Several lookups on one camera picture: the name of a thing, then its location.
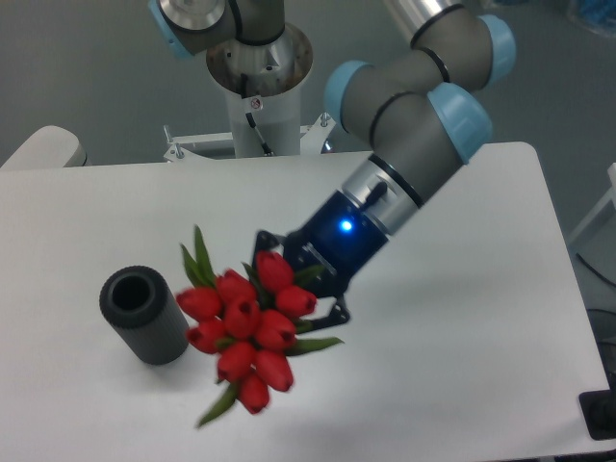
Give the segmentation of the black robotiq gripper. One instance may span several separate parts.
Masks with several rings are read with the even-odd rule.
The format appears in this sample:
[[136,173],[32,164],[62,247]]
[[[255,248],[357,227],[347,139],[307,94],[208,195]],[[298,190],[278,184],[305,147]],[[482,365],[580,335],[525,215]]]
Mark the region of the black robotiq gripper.
[[387,242],[386,235],[342,192],[335,192],[302,227],[288,236],[259,230],[252,263],[256,264],[257,255],[266,251],[283,255],[295,271],[323,266],[323,272],[308,283],[307,290],[319,298],[340,296],[325,317],[307,321],[300,329],[301,333],[309,333],[351,320],[343,294],[352,277]]

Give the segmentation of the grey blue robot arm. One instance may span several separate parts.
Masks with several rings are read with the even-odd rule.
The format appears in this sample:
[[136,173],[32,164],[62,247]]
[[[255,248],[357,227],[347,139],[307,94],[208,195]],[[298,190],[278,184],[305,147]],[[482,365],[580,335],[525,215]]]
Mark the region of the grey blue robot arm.
[[[334,299],[300,332],[349,319],[351,278],[492,135],[474,98],[506,76],[516,43],[505,22],[456,1],[391,1],[409,52],[385,66],[341,64],[324,90],[323,121],[367,143],[364,161],[299,229],[262,231],[257,250],[281,248],[308,290]],[[239,158],[296,155],[310,147],[299,128],[299,95],[312,47],[280,1],[152,1],[149,10],[173,52],[204,54],[224,91]]]

